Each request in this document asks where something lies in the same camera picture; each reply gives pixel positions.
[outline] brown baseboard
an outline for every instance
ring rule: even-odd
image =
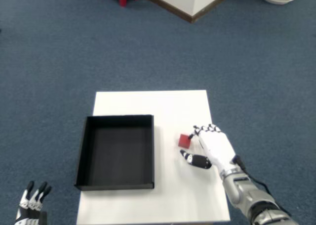
[[[191,22],[192,21],[192,16],[185,13],[184,11],[181,11],[180,9],[176,8],[175,6],[165,2],[164,0],[149,0],[152,1],[153,3],[156,3],[157,5],[161,6],[162,8],[170,11],[171,13],[181,17],[182,19]]]
[[[176,8],[175,6],[165,2],[164,0],[149,0],[152,1],[153,3],[156,3],[157,5],[161,6],[162,8],[170,11],[171,13],[179,16],[180,18],[190,22],[194,23],[196,22],[199,18],[207,14],[213,7],[215,7],[217,4],[221,3],[223,0],[215,0],[209,5],[207,5],[205,8],[203,8],[201,11],[196,13],[195,15],[191,16],[184,11]]]
[[[203,8],[201,11],[196,13],[195,15],[192,16],[192,21],[191,23],[195,23],[199,18],[207,14],[211,9],[213,9],[216,5],[220,4],[224,0],[214,0],[211,2],[209,5],[207,5],[205,8]]]

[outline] robotic arm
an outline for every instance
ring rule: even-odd
[[[200,155],[192,155],[181,150],[181,154],[191,165],[209,168],[210,163],[216,166],[230,203],[241,210],[252,225],[298,225],[270,195],[268,188],[260,181],[251,177],[235,154],[227,136],[210,124],[208,127],[196,127],[189,136],[197,135],[206,154],[204,160]],[[266,187],[266,191],[258,189],[257,182]]]

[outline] black fingertip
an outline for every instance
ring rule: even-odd
[[[27,200],[30,200],[30,198],[31,198],[31,191],[32,191],[33,187],[34,187],[34,181],[30,181],[28,184],[28,187],[26,187],[26,190],[28,191],[28,193],[26,194]]]
[[[39,187],[39,194],[42,193],[45,190],[45,187],[47,186],[47,182],[43,182]]]
[[[34,187],[34,181],[30,181],[29,184],[28,184],[28,187],[26,187],[26,189],[28,191],[31,191],[33,189],[33,187]]]
[[[43,196],[39,199],[40,202],[42,203],[44,198],[51,192],[51,186],[47,187],[44,192],[43,192]]]
[[[38,189],[39,193],[38,193],[37,196],[35,197],[35,200],[36,200],[36,201],[38,201],[40,194],[45,190],[45,187],[46,187],[46,186],[47,186],[47,182],[43,182],[43,183],[40,185],[40,187],[39,187],[39,189]]]

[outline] cable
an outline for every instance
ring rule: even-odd
[[[264,182],[257,180],[256,178],[254,178],[251,174],[249,174],[249,172],[246,170],[246,166],[243,163],[243,161],[241,160],[239,155],[235,155],[235,157],[233,157],[232,162],[234,164],[237,164],[240,166],[240,168],[249,176],[250,179],[252,179],[254,182],[256,182],[257,184],[260,184],[261,186],[263,186],[266,190],[266,192],[272,196],[267,184],[265,184]],[[283,208],[279,203],[276,202],[276,204],[279,206],[279,208],[286,212],[290,217],[292,216],[290,212],[288,212],[285,208]]]

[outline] red cube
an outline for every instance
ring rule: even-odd
[[[181,134],[178,146],[188,149],[190,147],[190,142],[191,142],[191,139],[189,139],[188,135]]]

